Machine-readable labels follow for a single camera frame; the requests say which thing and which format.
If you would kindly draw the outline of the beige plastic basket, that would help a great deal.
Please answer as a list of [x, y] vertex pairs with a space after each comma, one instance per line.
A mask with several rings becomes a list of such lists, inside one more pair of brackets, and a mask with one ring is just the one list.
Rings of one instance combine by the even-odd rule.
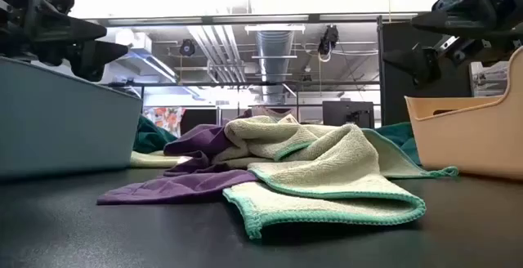
[[523, 181], [523, 47], [508, 61], [501, 96], [405, 102], [424, 167]]

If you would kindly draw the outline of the dark teal microfiber towel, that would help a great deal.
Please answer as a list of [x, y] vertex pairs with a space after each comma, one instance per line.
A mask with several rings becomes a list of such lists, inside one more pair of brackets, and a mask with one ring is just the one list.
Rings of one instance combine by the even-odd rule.
[[382, 126], [377, 128], [376, 132], [395, 143], [418, 166], [422, 165], [411, 123], [404, 122]]

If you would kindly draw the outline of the grey horizontal frame rail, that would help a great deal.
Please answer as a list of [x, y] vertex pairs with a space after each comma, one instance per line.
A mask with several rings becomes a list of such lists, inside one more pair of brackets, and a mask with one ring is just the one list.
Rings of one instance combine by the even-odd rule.
[[416, 12], [392, 13], [313, 13], [278, 15], [213, 15], [172, 16], [151, 18], [96, 18], [87, 21], [105, 27], [165, 26], [165, 25], [248, 25], [248, 24], [320, 24], [320, 23], [369, 23], [378, 17], [387, 21], [410, 20]]

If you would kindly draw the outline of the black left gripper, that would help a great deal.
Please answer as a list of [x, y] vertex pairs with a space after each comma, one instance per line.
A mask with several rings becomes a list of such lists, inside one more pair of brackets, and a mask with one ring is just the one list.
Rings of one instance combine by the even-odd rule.
[[58, 66], [59, 45], [81, 42], [67, 47], [65, 59], [75, 76], [99, 82], [105, 65], [125, 56], [128, 47], [91, 41], [104, 37], [106, 28], [68, 16], [73, 6], [74, 0], [0, 0], [0, 55]]

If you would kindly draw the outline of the cream towel with green edge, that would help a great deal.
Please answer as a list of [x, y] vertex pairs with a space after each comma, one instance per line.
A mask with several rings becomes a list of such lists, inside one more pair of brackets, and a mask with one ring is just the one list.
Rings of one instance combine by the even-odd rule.
[[426, 171], [396, 144], [354, 124], [302, 125], [292, 116], [226, 124], [230, 146], [214, 163], [245, 167], [256, 177], [224, 189], [250, 239], [282, 223], [395, 226], [422, 217], [426, 204], [395, 179], [457, 176], [447, 166]]

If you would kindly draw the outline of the dark green microfiber towel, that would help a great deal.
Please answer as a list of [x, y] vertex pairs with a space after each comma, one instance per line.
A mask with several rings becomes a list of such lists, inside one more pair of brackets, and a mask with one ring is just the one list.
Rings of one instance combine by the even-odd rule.
[[147, 117], [141, 115], [138, 120], [133, 150], [142, 154], [150, 154], [163, 150], [166, 144], [176, 140], [177, 137], [171, 132], [158, 127]]

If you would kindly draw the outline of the silver ventilation duct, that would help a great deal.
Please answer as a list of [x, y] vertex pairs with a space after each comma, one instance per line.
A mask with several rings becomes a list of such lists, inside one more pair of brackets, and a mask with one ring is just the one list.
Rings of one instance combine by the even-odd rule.
[[[290, 30], [258, 31], [256, 34], [257, 56], [261, 80], [279, 83], [286, 79], [294, 32]], [[282, 85], [262, 86], [262, 101], [267, 104], [283, 104], [285, 92]]]

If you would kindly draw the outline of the black horizontal pipe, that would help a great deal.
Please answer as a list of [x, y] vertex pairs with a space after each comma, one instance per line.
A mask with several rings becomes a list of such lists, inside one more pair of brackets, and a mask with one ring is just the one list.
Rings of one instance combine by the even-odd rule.
[[368, 86], [368, 85], [378, 85], [379, 81], [278, 81], [278, 82], [233, 82], [233, 83], [135, 83], [135, 82], [126, 82], [126, 83], [106, 83], [101, 84], [106, 87], [243, 87], [243, 86]]

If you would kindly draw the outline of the colourful floral fabric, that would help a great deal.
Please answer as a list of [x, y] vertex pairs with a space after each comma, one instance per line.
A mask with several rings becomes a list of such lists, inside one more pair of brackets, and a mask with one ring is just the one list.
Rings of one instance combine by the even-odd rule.
[[179, 106], [146, 107], [143, 112], [156, 126], [176, 137], [181, 136], [181, 120], [184, 113], [185, 109]]

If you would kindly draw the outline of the blue-grey plastic basket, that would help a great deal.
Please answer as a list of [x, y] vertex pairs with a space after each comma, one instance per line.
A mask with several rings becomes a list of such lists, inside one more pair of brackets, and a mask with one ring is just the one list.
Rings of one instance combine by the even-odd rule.
[[0, 181], [125, 168], [142, 102], [0, 57]]

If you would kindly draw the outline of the purple microfiber towel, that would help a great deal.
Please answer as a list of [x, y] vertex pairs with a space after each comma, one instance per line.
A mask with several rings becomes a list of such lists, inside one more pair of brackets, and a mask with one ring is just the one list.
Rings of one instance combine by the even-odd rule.
[[166, 144], [166, 156], [186, 156], [189, 160], [168, 169], [155, 179], [109, 190], [96, 201], [98, 205], [170, 204], [205, 201], [244, 182], [257, 182], [246, 167], [214, 163], [213, 158], [232, 146], [216, 124], [200, 124]]

